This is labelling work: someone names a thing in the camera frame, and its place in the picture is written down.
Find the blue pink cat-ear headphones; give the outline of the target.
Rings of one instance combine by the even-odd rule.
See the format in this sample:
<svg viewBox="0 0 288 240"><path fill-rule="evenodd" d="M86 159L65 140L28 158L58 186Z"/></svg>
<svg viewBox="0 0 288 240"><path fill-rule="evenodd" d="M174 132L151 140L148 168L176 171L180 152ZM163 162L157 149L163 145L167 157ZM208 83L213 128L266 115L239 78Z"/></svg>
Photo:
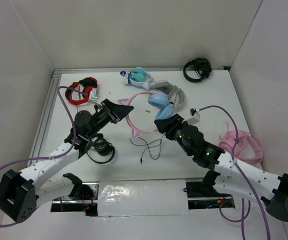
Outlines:
<svg viewBox="0 0 288 240"><path fill-rule="evenodd" d="M131 106L132 101L137 97L137 96L141 96L141 95L149 95L147 102L149 105L159 109L158 113L155 116L155 120L165 120L168 119L170 117L172 117L174 115L174 108L173 108L173 104L169 101L168 96L160 91L143 91L140 93L136 93L133 96L129 97L129 98L121 98L118 99L117 102L120 105L123 106ZM142 135L148 135L151 132L150 131L143 131L140 130L139 128L137 128L131 121L131 118L129 115L127 115L125 117L126 123L128 124L128 126L130 127L130 143L136 147L144 147L145 149L143 150L141 156L140 156L140 164L143 163L143 155L146 151L148 151L150 158L152 160L158 160L160 155L161 155L161 150L162 150L162 143L163 143L163 137L164 135L162 135L162 137L160 139L154 140L150 143L148 143L146 140L144 140L141 136ZM153 148L159 148L159 152L157 157L153 157L152 153L151 153L151 149Z"/></svg>

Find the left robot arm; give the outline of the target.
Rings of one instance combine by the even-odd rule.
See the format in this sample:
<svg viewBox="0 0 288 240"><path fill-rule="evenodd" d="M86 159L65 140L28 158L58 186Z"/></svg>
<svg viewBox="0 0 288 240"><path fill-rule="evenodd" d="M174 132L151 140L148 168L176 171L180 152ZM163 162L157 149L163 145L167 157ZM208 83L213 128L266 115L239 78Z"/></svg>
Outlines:
<svg viewBox="0 0 288 240"><path fill-rule="evenodd" d="M42 204L55 198L68 196L72 200L92 190L72 173L54 179L59 171L83 157L91 148L91 139L108 123L118 123L134 109L131 105L115 104L108 99L101 102L99 111L91 114L79 111L72 129L64 142L46 159L18 172L10 169L0 182L0 210L15 223L26 221Z"/></svg>

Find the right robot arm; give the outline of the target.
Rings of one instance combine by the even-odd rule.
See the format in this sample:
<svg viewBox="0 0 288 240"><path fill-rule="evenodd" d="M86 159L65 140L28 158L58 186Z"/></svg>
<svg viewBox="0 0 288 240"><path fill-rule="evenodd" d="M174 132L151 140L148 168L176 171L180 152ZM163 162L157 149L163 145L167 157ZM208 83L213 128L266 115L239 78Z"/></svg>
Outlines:
<svg viewBox="0 0 288 240"><path fill-rule="evenodd" d="M288 222L288 174L277 175L252 166L224 149L207 142L194 125L175 114L154 121L157 130L176 141L187 156L208 169L202 190L207 196L228 194L248 201L259 201L272 217Z"/></svg>

